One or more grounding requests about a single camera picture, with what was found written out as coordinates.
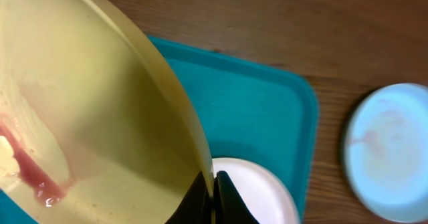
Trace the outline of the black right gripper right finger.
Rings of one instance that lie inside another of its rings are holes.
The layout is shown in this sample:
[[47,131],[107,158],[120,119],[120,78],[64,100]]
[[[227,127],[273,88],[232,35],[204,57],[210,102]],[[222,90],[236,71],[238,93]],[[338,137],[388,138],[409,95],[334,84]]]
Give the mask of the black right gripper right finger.
[[215,178],[214,206],[216,224],[259,223],[247,208],[225,171],[219,171]]

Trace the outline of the white pink plate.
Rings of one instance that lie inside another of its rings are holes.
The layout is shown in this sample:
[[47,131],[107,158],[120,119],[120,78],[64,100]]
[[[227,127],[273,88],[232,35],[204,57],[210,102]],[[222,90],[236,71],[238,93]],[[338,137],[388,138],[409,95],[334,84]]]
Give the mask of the white pink plate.
[[213,169],[231,178],[249,212],[261,224],[299,224],[294,200],[273,173],[239,158],[214,158]]

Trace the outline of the yellow-green plate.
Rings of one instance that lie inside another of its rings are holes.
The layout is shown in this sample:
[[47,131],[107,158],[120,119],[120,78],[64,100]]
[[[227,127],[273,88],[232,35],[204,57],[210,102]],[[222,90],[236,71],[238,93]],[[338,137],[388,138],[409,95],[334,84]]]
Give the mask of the yellow-green plate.
[[109,0],[1,0],[1,190],[37,223],[166,223],[209,147],[178,77]]

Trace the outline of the light blue plate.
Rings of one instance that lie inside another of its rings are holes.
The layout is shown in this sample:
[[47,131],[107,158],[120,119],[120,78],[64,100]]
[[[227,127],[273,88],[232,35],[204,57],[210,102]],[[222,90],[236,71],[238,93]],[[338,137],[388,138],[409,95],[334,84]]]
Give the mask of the light blue plate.
[[342,162],[358,200],[398,223],[427,220],[427,87],[385,86],[356,106]]

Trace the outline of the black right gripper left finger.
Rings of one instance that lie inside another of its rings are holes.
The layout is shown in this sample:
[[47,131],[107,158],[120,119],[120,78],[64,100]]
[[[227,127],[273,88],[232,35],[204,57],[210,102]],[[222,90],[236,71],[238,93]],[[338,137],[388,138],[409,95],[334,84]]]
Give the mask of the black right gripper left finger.
[[166,224],[211,224],[211,199],[202,172]]

